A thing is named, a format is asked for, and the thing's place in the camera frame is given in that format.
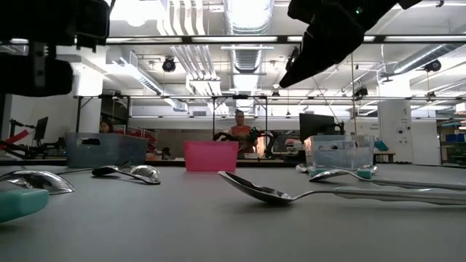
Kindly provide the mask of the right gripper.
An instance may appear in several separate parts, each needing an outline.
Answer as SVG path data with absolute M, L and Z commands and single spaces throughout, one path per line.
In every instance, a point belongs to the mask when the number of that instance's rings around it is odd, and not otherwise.
M 280 80 L 290 87 L 338 64 L 364 40 L 364 33 L 395 5 L 408 9 L 422 0 L 291 0 L 288 16 L 308 25 L 301 51 Z

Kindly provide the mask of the large silver spoon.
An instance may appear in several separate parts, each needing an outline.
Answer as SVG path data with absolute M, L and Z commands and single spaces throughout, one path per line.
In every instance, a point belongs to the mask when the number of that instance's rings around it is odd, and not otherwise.
M 230 185 L 241 192 L 273 205 L 285 205 L 312 194 L 333 194 L 345 199 L 375 199 L 383 202 L 424 202 L 433 205 L 464 205 L 466 193 L 444 189 L 402 189 L 402 188 L 355 188 L 343 186 L 328 190 L 306 191 L 296 196 L 273 188 L 257 186 L 233 173 L 220 171 L 218 174 Z

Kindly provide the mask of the black spoon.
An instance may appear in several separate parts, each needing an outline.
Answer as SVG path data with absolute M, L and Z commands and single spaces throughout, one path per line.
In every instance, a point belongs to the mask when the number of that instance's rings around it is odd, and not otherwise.
M 149 184 L 149 185 L 159 185 L 161 183 L 157 179 L 153 179 L 153 178 L 149 178 L 149 177 L 141 176 L 141 175 L 136 175 L 136 174 L 131 174 L 129 172 L 125 172 L 125 171 L 120 170 L 116 166 L 111 166 L 111 165 L 98 167 L 98 168 L 95 168 L 92 171 L 92 174 L 94 176 L 104 176 L 104 175 L 109 175 L 109 174 L 112 174 L 112 173 L 123 174 L 123 175 L 129 176 L 131 178 L 134 178 L 136 180 L 141 180 L 144 183 Z

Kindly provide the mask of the large black monitor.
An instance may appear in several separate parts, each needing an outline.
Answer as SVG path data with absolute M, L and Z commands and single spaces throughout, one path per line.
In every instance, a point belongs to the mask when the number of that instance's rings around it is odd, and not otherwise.
M 304 142 L 314 135 L 343 135 L 344 123 L 336 122 L 333 116 L 299 114 L 300 140 Z

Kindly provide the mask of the small black monitor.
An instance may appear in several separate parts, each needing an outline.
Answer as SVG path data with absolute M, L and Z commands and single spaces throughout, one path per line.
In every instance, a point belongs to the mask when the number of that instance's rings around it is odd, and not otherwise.
M 36 127 L 35 127 L 35 134 L 33 139 L 37 142 L 40 143 L 40 141 L 44 138 L 46 128 L 47 128 L 47 123 L 48 123 L 49 117 L 46 116 L 44 118 L 41 118 L 37 121 Z

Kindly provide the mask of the red background object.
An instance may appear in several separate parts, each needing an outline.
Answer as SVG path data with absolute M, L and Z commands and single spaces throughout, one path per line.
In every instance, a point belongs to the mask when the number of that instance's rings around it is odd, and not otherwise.
M 14 143 L 18 142 L 19 140 L 22 140 L 23 138 L 26 138 L 29 134 L 30 134 L 29 131 L 23 130 L 23 131 L 19 132 L 18 134 L 13 135 L 10 138 L 7 138 L 5 140 L 5 142 L 8 143 L 8 144 L 14 144 Z

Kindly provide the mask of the background bench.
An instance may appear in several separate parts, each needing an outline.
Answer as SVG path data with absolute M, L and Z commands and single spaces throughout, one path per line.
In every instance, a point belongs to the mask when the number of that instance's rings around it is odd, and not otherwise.
M 389 151 L 382 151 L 374 153 L 375 163 L 393 163 L 395 153 Z

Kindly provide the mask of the white ceiling pipes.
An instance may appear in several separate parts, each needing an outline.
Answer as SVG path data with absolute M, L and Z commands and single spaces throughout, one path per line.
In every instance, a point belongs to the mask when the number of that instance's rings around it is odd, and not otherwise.
M 203 35 L 203 2 L 192 0 L 160 0 L 161 18 L 157 29 L 162 36 Z M 218 77 L 207 45 L 172 45 L 171 56 L 176 68 L 181 66 L 186 73 L 188 91 L 198 95 L 220 95 L 221 79 Z

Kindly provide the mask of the red background boxes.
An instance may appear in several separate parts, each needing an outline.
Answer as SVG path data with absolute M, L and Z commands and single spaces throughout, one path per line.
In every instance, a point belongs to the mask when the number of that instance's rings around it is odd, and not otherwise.
M 124 124 L 114 125 L 114 133 L 129 135 L 137 138 L 147 139 L 149 142 L 147 151 L 154 153 L 157 150 L 157 132 L 137 127 L 129 127 Z

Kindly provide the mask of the pink-red plastic bin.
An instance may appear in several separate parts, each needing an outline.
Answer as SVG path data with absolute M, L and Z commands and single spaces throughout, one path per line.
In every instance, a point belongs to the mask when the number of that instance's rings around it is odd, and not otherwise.
M 183 156 L 188 172 L 234 172 L 237 167 L 236 141 L 187 140 Z

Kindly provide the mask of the metal storage shelf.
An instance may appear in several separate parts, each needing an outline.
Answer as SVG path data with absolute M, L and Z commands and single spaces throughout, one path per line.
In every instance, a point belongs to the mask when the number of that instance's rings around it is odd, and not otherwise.
M 466 166 L 466 143 L 447 143 L 448 134 L 466 134 L 466 120 L 441 122 L 438 125 L 441 164 Z

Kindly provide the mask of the silver ribbed ventilation duct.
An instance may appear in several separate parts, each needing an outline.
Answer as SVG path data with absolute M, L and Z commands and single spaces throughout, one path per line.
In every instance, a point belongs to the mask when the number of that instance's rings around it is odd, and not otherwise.
M 224 0 L 226 31 L 234 36 L 266 35 L 272 19 L 275 0 Z M 262 51 L 260 49 L 233 49 L 234 88 L 251 94 L 258 86 Z

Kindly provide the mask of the black background workstation frame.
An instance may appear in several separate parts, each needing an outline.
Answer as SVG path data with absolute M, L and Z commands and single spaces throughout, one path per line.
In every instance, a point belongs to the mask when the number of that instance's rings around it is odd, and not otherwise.
M 265 125 L 269 125 L 271 118 L 280 118 L 278 110 L 274 107 L 285 106 L 285 119 L 292 119 L 291 108 L 299 107 L 302 112 L 317 112 L 317 107 L 330 112 L 333 118 L 341 121 L 344 116 L 340 111 L 350 112 L 350 118 L 364 117 L 361 111 L 369 106 L 375 106 L 380 102 L 407 102 L 415 103 L 417 108 L 443 104 L 466 103 L 466 95 L 456 97 L 438 96 L 411 96 L 411 97 L 344 97 L 344 96 L 267 96 L 267 95 L 155 95 L 155 96 L 129 96 L 129 95 L 98 95 L 77 96 L 78 109 L 81 110 L 91 100 L 105 99 L 122 100 L 127 110 L 126 119 L 188 119 L 188 118 L 211 118 L 213 122 L 217 119 L 227 119 L 232 115 L 228 103 L 243 102 L 239 109 L 246 112 L 253 111 L 253 117 L 259 119 L 259 112 L 263 111 L 262 118 Z

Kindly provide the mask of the silver round air duct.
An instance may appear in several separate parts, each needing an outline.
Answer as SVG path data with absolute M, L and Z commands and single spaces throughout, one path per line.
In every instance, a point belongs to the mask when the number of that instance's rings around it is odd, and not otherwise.
M 406 59 L 396 63 L 392 68 L 392 72 L 394 74 L 405 74 L 409 71 L 433 62 L 439 57 L 453 52 L 463 45 L 464 43 L 428 45 L 420 51 L 410 55 Z

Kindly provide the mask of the white rectangular air duct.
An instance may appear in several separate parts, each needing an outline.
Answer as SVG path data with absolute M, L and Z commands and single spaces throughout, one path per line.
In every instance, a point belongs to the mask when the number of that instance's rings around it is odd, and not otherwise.
M 149 96 L 160 97 L 174 111 L 188 111 L 186 103 L 171 98 L 172 94 L 165 92 L 164 87 L 139 66 L 139 58 L 132 50 L 125 47 L 111 47 L 106 52 L 106 61 L 116 65 L 122 73 L 131 76 L 141 84 L 149 92 Z

